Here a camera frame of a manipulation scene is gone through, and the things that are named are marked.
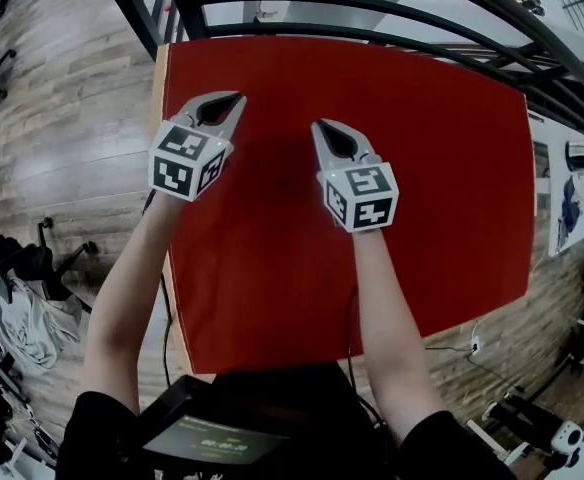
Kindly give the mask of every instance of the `forearm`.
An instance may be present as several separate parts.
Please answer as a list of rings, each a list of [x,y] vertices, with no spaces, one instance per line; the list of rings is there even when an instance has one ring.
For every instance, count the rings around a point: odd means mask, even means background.
[[[395,432],[405,435],[442,408],[421,336],[407,305],[380,230],[353,235],[359,312],[370,385]],[[396,404],[402,411],[397,414]]]
[[[161,192],[154,197],[99,291],[90,317],[88,350],[138,355],[183,205]]]

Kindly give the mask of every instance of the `black shirt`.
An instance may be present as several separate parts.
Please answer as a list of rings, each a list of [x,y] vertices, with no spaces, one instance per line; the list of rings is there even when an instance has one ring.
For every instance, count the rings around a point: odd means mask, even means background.
[[[256,467],[249,466],[251,470],[244,470],[249,474],[226,474],[223,479],[394,478],[384,465],[388,454],[372,425],[367,424],[367,414],[350,395],[351,390],[343,391],[338,399],[334,393],[324,397],[330,402],[330,407],[320,408],[330,421],[324,429],[313,432],[302,443],[273,452]],[[135,421],[129,409],[109,396],[95,392],[81,394],[66,428],[56,478],[153,479],[152,468],[142,459],[122,458],[120,454],[121,437],[134,431]],[[419,423],[391,461],[401,480],[515,478],[448,411],[433,414]]]

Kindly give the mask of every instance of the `red table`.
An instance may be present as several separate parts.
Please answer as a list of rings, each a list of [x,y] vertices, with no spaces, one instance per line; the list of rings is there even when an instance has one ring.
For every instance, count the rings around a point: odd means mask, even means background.
[[[524,295],[534,175],[521,93],[360,43],[201,40],[162,49],[155,126],[218,90],[248,98],[236,149],[184,211],[166,268],[193,372],[344,357],[356,278],[351,239],[315,178],[310,124],[321,117],[360,130],[392,164],[400,196],[385,237],[424,336]]]

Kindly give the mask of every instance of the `white desk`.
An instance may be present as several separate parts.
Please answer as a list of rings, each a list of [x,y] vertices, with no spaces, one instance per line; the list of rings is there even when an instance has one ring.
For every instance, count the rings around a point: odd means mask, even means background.
[[[542,121],[529,118],[532,140],[548,147],[550,163],[550,237],[548,254],[556,256],[584,238],[584,171],[570,172],[565,161],[565,145],[569,141],[584,142],[584,135],[547,117]],[[581,215],[574,230],[563,243],[559,243],[559,220],[563,205],[563,188],[572,178],[575,199],[579,201]]]

